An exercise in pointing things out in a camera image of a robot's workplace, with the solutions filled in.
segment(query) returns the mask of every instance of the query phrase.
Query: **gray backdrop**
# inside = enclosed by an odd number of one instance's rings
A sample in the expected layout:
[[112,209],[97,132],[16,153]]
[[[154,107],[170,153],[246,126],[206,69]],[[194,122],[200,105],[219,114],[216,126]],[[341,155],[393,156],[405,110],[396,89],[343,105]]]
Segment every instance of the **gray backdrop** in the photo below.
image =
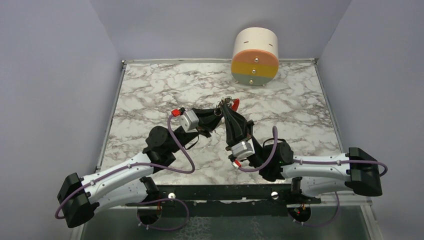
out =
[[90,0],[119,56],[231,58],[236,35],[264,27],[280,58],[318,58],[351,0]]
[[94,171],[121,61],[87,0],[2,0],[0,24],[0,239],[67,239],[56,195]]
[[344,146],[389,166],[373,207],[385,239],[422,239],[424,1],[353,0],[318,69]]

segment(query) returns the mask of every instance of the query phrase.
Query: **screw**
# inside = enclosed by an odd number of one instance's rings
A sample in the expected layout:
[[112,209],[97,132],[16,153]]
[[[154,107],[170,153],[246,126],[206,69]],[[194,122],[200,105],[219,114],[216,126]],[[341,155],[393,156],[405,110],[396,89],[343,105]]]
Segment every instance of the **screw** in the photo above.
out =
[[276,191],[271,192],[271,198],[274,200],[278,199],[278,192]]

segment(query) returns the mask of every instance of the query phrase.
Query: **purple cable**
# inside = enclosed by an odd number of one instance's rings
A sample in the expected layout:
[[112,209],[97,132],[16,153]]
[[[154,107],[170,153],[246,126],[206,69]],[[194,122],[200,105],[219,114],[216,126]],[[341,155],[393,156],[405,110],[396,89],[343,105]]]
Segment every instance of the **purple cable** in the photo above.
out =
[[142,223],[142,221],[140,220],[140,216],[137,214],[137,219],[140,222],[139,224],[146,227],[147,229],[155,229],[155,230],[161,230],[161,231],[175,231],[175,230],[179,230],[182,229],[189,221],[190,215],[189,215],[189,208],[187,207],[187,205],[181,201],[180,199],[176,199],[176,198],[162,198],[162,199],[158,199],[158,200],[153,200],[153,201],[146,201],[146,202],[139,202],[138,204],[140,205],[145,205],[145,204],[154,204],[154,203],[158,203],[158,202],[162,202],[162,201],[177,201],[179,203],[181,203],[184,208],[185,208],[185,212],[187,213],[185,215],[185,220],[184,222],[176,227],[172,227],[172,228],[162,228],[162,227],[156,227],[156,226],[150,226],[150,225],[146,225],[144,223]]
[[334,222],[334,220],[336,220],[337,216],[340,214],[340,199],[339,199],[339,195],[337,194],[337,192],[334,192],[334,194],[335,194],[335,197],[337,199],[337,209],[335,210],[335,213],[332,216],[332,218],[330,220],[326,221],[326,222],[318,223],[318,224],[308,224],[308,223],[304,223],[304,222],[302,223],[302,222],[300,222],[298,220],[295,220],[293,218],[293,216],[290,215],[290,214],[289,214],[289,216],[294,220],[295,223],[300,224],[300,225],[305,226],[305,227],[320,228],[320,227],[327,226],[330,223]]
[[[299,159],[293,159],[295,163],[300,163],[301,161]],[[386,164],[379,162],[379,161],[370,161],[370,160],[341,160],[339,162],[337,161],[303,161],[303,164],[316,164],[316,165],[333,165],[333,164],[374,164],[374,165],[380,165],[384,168],[383,172],[380,173],[380,177],[384,176],[389,168]]]
[[[157,168],[161,168],[161,169],[170,170],[170,171],[177,172],[177,173],[180,173],[180,174],[192,174],[195,171],[196,168],[195,168],[195,164],[194,164],[192,158],[187,153],[187,151],[184,149],[184,147],[181,145],[180,141],[178,141],[177,137],[175,136],[175,134],[174,134],[174,132],[173,132],[173,130],[171,128],[171,119],[173,117],[174,117],[173,115],[170,115],[169,118],[168,118],[168,121],[167,121],[168,132],[169,132],[169,134],[171,134],[172,139],[175,141],[176,145],[179,147],[179,149],[182,151],[182,153],[184,153],[184,155],[187,157],[188,161],[190,162],[190,165],[191,165],[191,168],[192,169],[190,171],[185,171],[185,170],[170,168],[170,167],[167,167],[167,166],[162,166],[162,165],[159,165],[159,164],[148,163],[148,162],[136,162],[136,163],[132,163],[132,164],[130,164],[131,167],[136,167],[136,166],[150,166],[150,167],[157,167]],[[107,177],[109,177],[109,176],[111,176],[113,174],[116,174],[116,173],[118,173],[118,172],[120,172],[122,170],[125,170],[125,169],[128,169],[128,166],[122,166],[120,168],[117,168],[117,169],[115,169],[115,170],[113,170],[113,171],[111,171],[111,172],[109,172],[109,173],[107,173],[107,174],[105,174],[103,176],[100,176],[100,177],[94,179],[93,182],[94,183],[97,183],[97,182],[99,182],[99,181],[101,181],[101,180],[103,180],[103,179],[105,179],[105,178],[107,178]],[[85,189],[88,186],[90,186],[90,182],[87,183],[87,184],[85,184],[85,185],[83,185],[83,186],[80,186],[77,190],[75,190],[71,194],[69,194],[69,196],[67,196],[62,201],[62,203],[59,205],[59,207],[57,208],[56,213],[54,214],[54,217],[56,219],[64,219],[65,216],[59,216],[59,212],[62,210],[62,208],[65,206],[65,204],[73,196],[75,196],[75,194],[77,194],[79,191]]]
[[272,127],[272,136],[274,137],[274,144],[272,145],[271,153],[269,154],[268,159],[261,166],[259,166],[257,168],[245,169],[245,168],[239,167],[238,169],[240,171],[245,172],[245,173],[257,172],[257,171],[260,171],[261,169],[265,168],[271,162],[271,159],[273,159],[273,156],[276,153],[277,143],[278,143],[278,130],[277,130],[276,126]]

